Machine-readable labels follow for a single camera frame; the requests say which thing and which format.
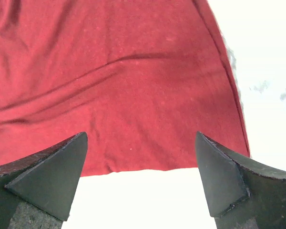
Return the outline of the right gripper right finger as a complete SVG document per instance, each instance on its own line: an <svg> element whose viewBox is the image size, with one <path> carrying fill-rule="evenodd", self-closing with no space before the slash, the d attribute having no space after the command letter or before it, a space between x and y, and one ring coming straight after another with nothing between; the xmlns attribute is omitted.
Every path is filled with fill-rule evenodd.
<svg viewBox="0 0 286 229"><path fill-rule="evenodd" d="M218 229L286 229L286 171L226 148L201 132L195 153Z"/></svg>

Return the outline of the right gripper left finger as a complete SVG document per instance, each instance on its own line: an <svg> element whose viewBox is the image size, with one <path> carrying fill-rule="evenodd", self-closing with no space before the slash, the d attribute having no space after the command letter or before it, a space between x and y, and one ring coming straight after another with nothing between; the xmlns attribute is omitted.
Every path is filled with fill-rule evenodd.
<svg viewBox="0 0 286 229"><path fill-rule="evenodd" d="M0 166L0 229L60 229L68 220L87 154L78 133Z"/></svg>

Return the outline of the dark red t-shirt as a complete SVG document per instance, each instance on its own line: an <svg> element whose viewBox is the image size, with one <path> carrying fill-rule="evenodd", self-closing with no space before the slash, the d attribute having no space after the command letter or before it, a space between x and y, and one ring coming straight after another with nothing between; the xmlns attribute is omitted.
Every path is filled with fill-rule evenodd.
<svg viewBox="0 0 286 229"><path fill-rule="evenodd" d="M205 0L0 0L0 165L88 135L82 175L197 165L196 132L249 156Z"/></svg>

